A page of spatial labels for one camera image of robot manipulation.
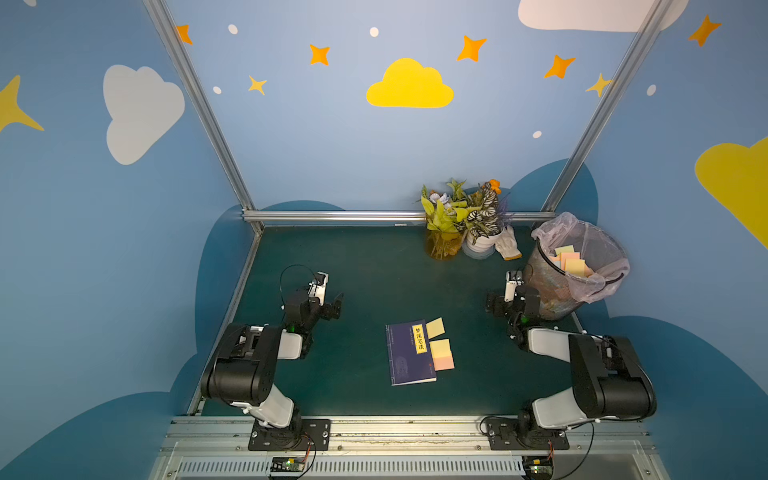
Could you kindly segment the purple covered book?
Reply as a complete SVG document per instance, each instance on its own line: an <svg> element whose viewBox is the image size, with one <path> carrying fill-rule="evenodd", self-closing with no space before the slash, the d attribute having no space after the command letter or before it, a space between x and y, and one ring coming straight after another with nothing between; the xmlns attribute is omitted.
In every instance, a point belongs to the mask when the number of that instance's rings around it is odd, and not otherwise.
<svg viewBox="0 0 768 480"><path fill-rule="evenodd" d="M424 320L385 327L392 386L437 380Z"/></svg>

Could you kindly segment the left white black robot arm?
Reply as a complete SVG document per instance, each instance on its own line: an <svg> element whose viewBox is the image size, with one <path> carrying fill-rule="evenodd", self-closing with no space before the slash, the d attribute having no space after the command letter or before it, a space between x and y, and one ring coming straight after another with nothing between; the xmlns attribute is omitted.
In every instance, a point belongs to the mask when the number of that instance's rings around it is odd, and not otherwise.
<svg viewBox="0 0 768 480"><path fill-rule="evenodd" d="M206 365L201 395L243 411L259 426L294 432L299 420L294 401L275 385L280 360L304 359L319 320L340 317L344 295L328 303L317 293L297 291L283 306L280 324L231 324Z"/></svg>

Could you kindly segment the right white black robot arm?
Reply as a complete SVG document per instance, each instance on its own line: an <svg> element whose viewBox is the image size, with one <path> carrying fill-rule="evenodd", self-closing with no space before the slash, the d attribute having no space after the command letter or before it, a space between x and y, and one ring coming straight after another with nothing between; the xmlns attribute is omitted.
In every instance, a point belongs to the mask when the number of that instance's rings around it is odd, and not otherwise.
<svg viewBox="0 0 768 480"><path fill-rule="evenodd" d="M522 430L563 431L598 420L640 421L654 415L654 386L626 337L546 328L539 322L534 289L514 295L489 293L485 309L507 321L506 332L522 350L569 365L571 386L528 402L519 415Z"/></svg>

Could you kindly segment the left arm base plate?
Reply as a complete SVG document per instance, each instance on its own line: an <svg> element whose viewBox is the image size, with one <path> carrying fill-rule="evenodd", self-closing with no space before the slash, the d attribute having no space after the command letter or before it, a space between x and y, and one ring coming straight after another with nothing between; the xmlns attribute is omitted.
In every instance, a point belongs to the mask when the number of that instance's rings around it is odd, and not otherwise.
<svg viewBox="0 0 768 480"><path fill-rule="evenodd" d="M294 418L288 427L265 427L254 422L248 450L256 452L299 451L312 445L312 451L327 451L332 421L328 418Z"/></svg>

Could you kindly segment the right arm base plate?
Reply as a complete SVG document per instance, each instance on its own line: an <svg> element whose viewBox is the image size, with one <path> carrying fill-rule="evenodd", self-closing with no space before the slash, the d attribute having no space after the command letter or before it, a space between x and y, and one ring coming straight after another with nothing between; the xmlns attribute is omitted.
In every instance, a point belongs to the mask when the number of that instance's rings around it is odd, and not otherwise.
<svg viewBox="0 0 768 480"><path fill-rule="evenodd" d="M564 431L530 426L516 418L489 416L480 422L480 431L493 451L568 450L570 443Z"/></svg>

